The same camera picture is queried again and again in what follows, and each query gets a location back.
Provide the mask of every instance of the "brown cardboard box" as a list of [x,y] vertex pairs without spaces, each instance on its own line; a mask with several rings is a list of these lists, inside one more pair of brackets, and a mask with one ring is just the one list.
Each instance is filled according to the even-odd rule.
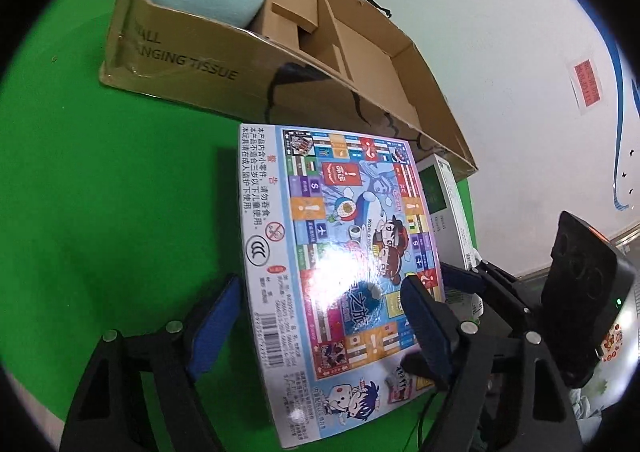
[[252,122],[352,130],[476,171],[414,43],[364,0],[265,0],[249,30],[116,0],[104,84]]

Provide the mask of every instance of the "ccc certification mark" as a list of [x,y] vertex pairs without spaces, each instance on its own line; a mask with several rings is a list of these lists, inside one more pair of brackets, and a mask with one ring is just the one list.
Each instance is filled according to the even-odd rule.
[[261,236],[251,236],[244,247],[246,258],[254,266],[263,266],[269,260],[269,244]]

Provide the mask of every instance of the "paper notice on wall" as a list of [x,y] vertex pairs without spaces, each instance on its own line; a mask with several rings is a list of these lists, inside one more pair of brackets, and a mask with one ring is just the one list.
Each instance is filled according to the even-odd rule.
[[575,99],[584,114],[602,103],[603,94],[600,78],[593,58],[581,58],[567,64]]

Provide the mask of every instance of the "blue stripe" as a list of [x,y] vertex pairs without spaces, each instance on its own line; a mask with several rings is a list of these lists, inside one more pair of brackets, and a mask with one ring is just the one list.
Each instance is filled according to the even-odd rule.
[[604,19],[594,9],[588,0],[577,0],[582,6],[584,11],[589,15],[589,18],[593,22],[593,25],[598,29],[600,35],[604,41],[604,44],[609,50],[609,56],[611,57],[611,63],[613,64],[613,71],[616,75],[616,87],[618,90],[618,127],[616,132],[616,160],[613,166],[613,204],[618,210],[626,210],[629,205],[620,204],[618,201],[618,162],[620,160],[620,141],[622,140],[622,121],[625,112],[625,101],[623,97],[623,80],[622,80],[622,64],[620,63],[620,52],[618,51],[618,44],[613,37],[612,32],[607,27]]

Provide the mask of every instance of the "blue gripper pad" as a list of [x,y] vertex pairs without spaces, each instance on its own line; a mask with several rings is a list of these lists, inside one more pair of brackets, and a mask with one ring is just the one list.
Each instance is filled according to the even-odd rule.
[[420,350],[439,385],[453,376],[452,353],[458,346],[458,320],[446,304],[436,302],[416,276],[405,277],[400,302]]
[[218,359],[220,349],[238,318],[240,304],[240,278],[233,276],[210,311],[204,314],[191,341],[191,359],[187,371],[194,382],[209,371]]

